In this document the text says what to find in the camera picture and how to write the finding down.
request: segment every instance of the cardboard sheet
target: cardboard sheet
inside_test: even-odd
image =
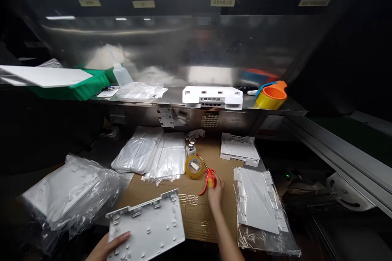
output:
[[[223,214],[233,239],[236,239],[237,208],[233,189],[233,169],[242,167],[243,164],[237,160],[228,161],[219,158],[221,153],[220,139],[199,138],[196,140],[195,146],[208,167],[214,169],[225,182],[222,201]],[[141,175],[135,174],[119,202],[118,209],[141,204],[159,197],[162,193],[178,188],[185,237],[216,243],[216,227],[208,204],[208,192],[206,191],[202,196],[198,195],[203,190],[204,183],[204,176],[199,179],[190,179],[187,175],[182,175],[180,179],[173,182],[162,181],[156,188],[151,183],[143,183]]]

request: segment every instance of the metal shelf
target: metal shelf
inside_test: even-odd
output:
[[[167,88],[168,90],[163,94],[162,98],[154,98],[146,101],[120,100],[115,95],[111,98],[97,98],[96,96],[94,96],[90,100],[96,103],[105,103],[111,105],[189,109],[186,108],[185,104],[182,102],[184,87],[167,87]],[[211,111],[243,112],[243,113],[263,112],[263,113],[274,114],[274,115],[294,115],[294,116],[304,116],[307,113],[306,109],[304,109],[300,104],[295,102],[290,97],[278,110],[254,108],[253,104],[254,104],[254,96],[249,96],[245,94],[242,110],[226,110],[224,108],[216,108],[216,107],[202,107],[200,109],[211,110]]]

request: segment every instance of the plastic bottle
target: plastic bottle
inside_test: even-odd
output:
[[[187,146],[187,157],[196,156],[196,147],[194,144],[189,144]]]
[[[128,70],[122,67],[120,63],[113,64],[113,67],[113,74],[116,77],[119,86],[125,86],[126,84],[133,82]]]

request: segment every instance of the blue plastic part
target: blue plastic part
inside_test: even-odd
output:
[[[257,96],[260,94],[260,92],[263,90],[264,87],[270,86],[270,85],[272,85],[272,84],[277,84],[277,83],[278,83],[278,82],[271,82],[271,83],[262,85],[262,86],[259,88],[259,90],[257,91],[256,95],[254,96],[254,100],[256,101]]]

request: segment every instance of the clear plastic wrap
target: clear plastic wrap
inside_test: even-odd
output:
[[[151,167],[163,132],[161,127],[138,126],[132,138],[111,163],[111,167],[119,173],[145,174]]]
[[[163,84],[131,82],[122,86],[116,96],[122,100],[148,100],[163,90]]]
[[[300,257],[301,250],[291,233],[270,172],[236,168],[234,190],[237,200],[238,246],[269,254]]]
[[[185,160],[185,134],[165,133],[158,144],[151,168],[142,180],[158,186],[162,180],[179,179],[185,173]]]
[[[129,178],[94,161],[68,155],[65,165],[24,192],[20,199],[41,226],[41,248],[50,254],[64,232],[71,239],[113,209]]]

